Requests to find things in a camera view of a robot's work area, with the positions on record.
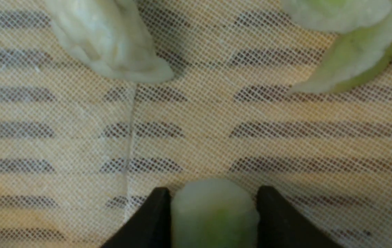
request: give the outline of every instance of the dumpling wrapper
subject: dumpling wrapper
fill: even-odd
[[[392,10],[390,0],[281,0],[281,5],[301,27],[336,33],[371,27]]]
[[[392,59],[392,11],[375,26],[339,36],[308,80],[288,92],[336,93],[372,80]]]
[[[96,73],[160,83],[174,73],[156,55],[152,36],[133,0],[45,0],[59,44]]]
[[[255,248],[259,213],[227,179],[190,182],[171,203],[173,248]]]

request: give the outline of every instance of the dumpling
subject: dumpling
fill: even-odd
[[[139,83],[171,80],[133,0],[45,0],[59,44],[97,74]]]

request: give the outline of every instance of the food piece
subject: food piece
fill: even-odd
[[[367,83],[392,59],[392,11],[370,28],[341,35],[323,56],[308,80],[288,92],[336,93]]]
[[[173,248],[255,248],[259,213],[227,179],[190,182],[171,203]]]
[[[281,0],[281,5],[301,27],[336,33],[371,27],[392,10],[390,0]]]
[[[160,83],[174,77],[156,55],[133,0],[45,0],[59,44],[96,73]]]

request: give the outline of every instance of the green dumpling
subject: green dumpling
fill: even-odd
[[[171,203],[173,248],[255,248],[251,196],[227,179],[190,182]]]

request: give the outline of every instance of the mesh cloth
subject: mesh cloth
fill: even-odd
[[[175,80],[109,80],[42,0],[0,0],[0,247],[98,247],[153,187],[275,186],[344,247],[392,248],[392,62],[350,93],[286,97],[333,35],[276,0],[139,1]]]

